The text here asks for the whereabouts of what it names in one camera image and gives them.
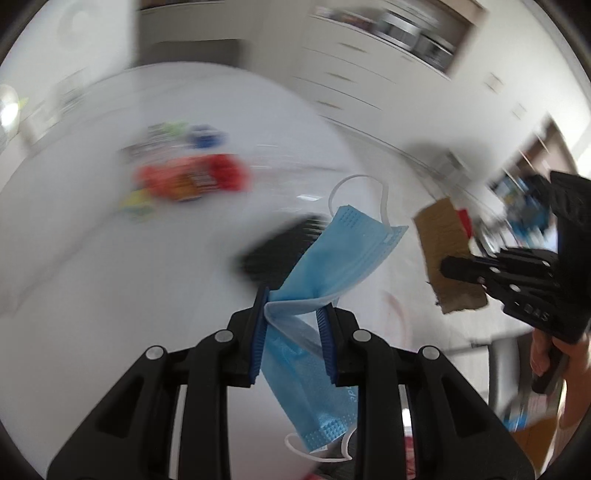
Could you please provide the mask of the person right hand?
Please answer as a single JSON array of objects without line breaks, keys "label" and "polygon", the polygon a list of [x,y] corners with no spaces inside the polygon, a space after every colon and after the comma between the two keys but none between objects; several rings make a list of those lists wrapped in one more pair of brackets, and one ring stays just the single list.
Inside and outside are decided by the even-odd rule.
[{"label": "person right hand", "polygon": [[563,373],[566,400],[561,418],[561,426],[567,428],[579,422],[590,407],[590,334],[585,333],[576,344],[568,344],[535,330],[530,363],[536,375],[542,375],[549,369],[549,350],[552,346],[568,358]]}]

